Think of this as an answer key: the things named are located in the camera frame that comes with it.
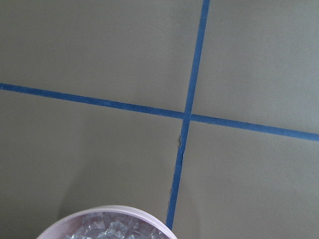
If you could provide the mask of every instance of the white bucket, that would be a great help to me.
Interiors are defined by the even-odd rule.
[[[90,213],[122,213],[136,217],[162,231],[169,239],[177,239],[172,231],[156,217],[142,210],[127,206],[101,206],[71,214],[47,228],[37,239],[64,239],[81,226],[82,217]]]

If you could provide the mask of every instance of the blue tape line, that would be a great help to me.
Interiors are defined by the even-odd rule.
[[[192,121],[202,122],[202,123],[210,123],[210,124],[217,124],[232,128],[241,128],[241,129],[247,129],[262,133],[271,133],[271,134],[277,134],[282,136],[288,136],[288,137],[294,137],[294,138],[302,138],[312,141],[319,141],[319,134],[316,133],[308,133],[308,132],[302,132],[292,129],[285,129],[285,128],[278,128],[278,127],[272,127],[272,126],[266,126],[261,124],[254,124],[254,123],[245,123],[235,120],[229,120],[229,119],[220,119],[220,118],[214,118],[209,116],[200,116],[200,115],[192,115],[191,116]]]
[[[121,110],[128,110],[128,111],[147,113],[151,115],[177,118],[177,119],[182,119],[184,116],[183,112],[170,111],[170,110],[164,110],[164,109],[147,107],[147,106],[139,106],[139,105],[121,103],[116,101],[102,100],[102,99],[97,99],[92,97],[78,96],[78,95],[60,93],[55,91],[40,90],[40,89],[24,87],[24,86],[15,86],[15,85],[9,85],[4,83],[0,83],[0,89],[6,90],[6,91],[19,92],[19,93],[26,93],[30,95],[36,95],[36,96],[61,99],[66,101],[80,102],[80,103],[96,105],[96,106],[105,106],[105,107],[116,108]]]
[[[186,146],[186,141],[187,141],[187,135],[188,135],[188,129],[189,129],[189,123],[190,123],[190,117],[191,117],[191,110],[193,107],[201,51],[202,51],[204,35],[205,35],[208,8],[209,8],[209,0],[203,0],[201,14],[200,14],[199,27],[198,27],[198,33],[197,33],[195,52],[194,52],[194,58],[193,58],[193,64],[192,64],[192,69],[191,69],[190,79],[189,79],[189,86],[188,86],[188,92],[187,92],[187,98],[186,98],[186,104],[185,104],[183,124],[182,124],[181,132],[180,132],[180,146],[179,146],[178,151],[177,151],[176,164],[175,164],[175,170],[174,170],[174,176],[173,176],[173,183],[172,183],[168,211],[167,211],[166,226],[169,229],[172,229],[173,221],[174,221],[177,195],[178,195],[178,189],[179,189],[179,182],[180,182],[180,176],[181,176],[181,171],[182,171],[182,163],[183,163],[183,157],[184,157],[185,146]]]

